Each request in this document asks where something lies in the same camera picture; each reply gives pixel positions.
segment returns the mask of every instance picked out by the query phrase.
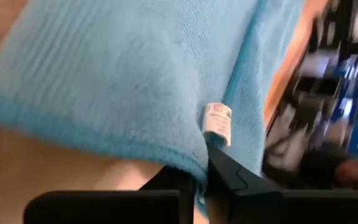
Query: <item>towel fold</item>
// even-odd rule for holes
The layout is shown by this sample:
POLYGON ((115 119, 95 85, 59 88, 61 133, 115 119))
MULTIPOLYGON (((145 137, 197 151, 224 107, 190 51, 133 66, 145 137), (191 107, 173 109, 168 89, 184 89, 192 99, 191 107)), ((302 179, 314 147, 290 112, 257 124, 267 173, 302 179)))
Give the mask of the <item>towel fold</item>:
POLYGON ((264 100, 303 4, 32 0, 0 48, 0 125, 177 167, 203 189, 203 108, 224 102, 227 153, 259 174, 264 100))

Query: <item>care label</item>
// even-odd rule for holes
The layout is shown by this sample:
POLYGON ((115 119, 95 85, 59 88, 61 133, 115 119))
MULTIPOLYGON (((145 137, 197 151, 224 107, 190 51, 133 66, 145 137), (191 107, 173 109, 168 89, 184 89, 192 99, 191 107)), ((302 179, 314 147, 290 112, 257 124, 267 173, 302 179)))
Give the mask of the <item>care label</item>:
POLYGON ((215 133, 231 146, 231 109, 222 103, 208 103, 203 119, 203 134, 215 133))

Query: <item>black object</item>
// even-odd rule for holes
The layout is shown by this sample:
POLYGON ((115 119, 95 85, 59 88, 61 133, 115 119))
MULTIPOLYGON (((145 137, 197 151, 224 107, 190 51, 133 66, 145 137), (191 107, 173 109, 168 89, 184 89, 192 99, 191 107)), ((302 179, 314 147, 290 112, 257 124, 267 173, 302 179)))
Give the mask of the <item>black object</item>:
MULTIPOLYGON (((358 223, 358 190, 282 190, 208 144, 210 222, 358 223)), ((51 192, 28 204, 25 224, 193 223, 194 180, 165 167, 139 191, 51 192)))

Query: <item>wooden surface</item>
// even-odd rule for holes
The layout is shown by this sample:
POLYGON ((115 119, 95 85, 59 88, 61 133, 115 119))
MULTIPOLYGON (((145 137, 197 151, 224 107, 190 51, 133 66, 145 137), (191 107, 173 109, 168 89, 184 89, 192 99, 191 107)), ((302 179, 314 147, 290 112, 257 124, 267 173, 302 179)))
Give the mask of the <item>wooden surface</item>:
MULTIPOLYGON (((326 0, 308 0, 298 28, 278 70, 265 104, 271 118, 310 33, 313 14, 326 0)), ((25 0, 0 0, 0 41, 25 0)), ((138 189, 161 165, 145 161, 106 159, 0 130, 0 223, 21 223, 26 203, 51 190, 138 189)), ((195 212, 195 223, 206 223, 195 212)))

